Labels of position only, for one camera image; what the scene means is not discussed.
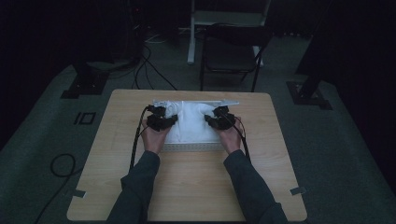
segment white cloth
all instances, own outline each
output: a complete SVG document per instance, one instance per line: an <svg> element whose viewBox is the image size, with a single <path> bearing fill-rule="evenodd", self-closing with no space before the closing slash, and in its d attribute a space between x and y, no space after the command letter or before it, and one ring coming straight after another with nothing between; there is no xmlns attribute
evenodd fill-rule
<svg viewBox="0 0 396 224"><path fill-rule="evenodd" d="M213 117L213 105L194 101L166 102L167 118L177 114L177 122L166 136L165 143L218 143L219 136L205 121Z"/></svg>

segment person's right hand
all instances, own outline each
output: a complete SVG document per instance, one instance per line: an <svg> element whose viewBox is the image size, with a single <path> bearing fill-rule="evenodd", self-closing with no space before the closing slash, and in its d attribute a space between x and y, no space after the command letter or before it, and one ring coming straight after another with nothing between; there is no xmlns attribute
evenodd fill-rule
<svg viewBox="0 0 396 224"><path fill-rule="evenodd" d="M241 122L239 120L240 118L235 120L235 127L239 129L240 132L242 132L240 128ZM228 154L231 154L241 148L241 136L234 127L231 127L227 130L218 130L214 128L214 130L219 135L220 142Z"/></svg>

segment black chair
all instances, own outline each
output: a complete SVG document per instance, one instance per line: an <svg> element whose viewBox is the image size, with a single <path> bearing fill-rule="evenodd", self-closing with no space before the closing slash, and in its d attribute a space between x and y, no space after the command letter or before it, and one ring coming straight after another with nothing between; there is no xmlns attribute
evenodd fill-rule
<svg viewBox="0 0 396 224"><path fill-rule="evenodd" d="M201 60L201 91L204 89L204 75L212 73L243 74L254 72L251 91L254 92L262 61L262 51L272 37L266 26L242 26L228 23L215 23L205 30ZM259 47L254 53L253 46Z"/></svg>

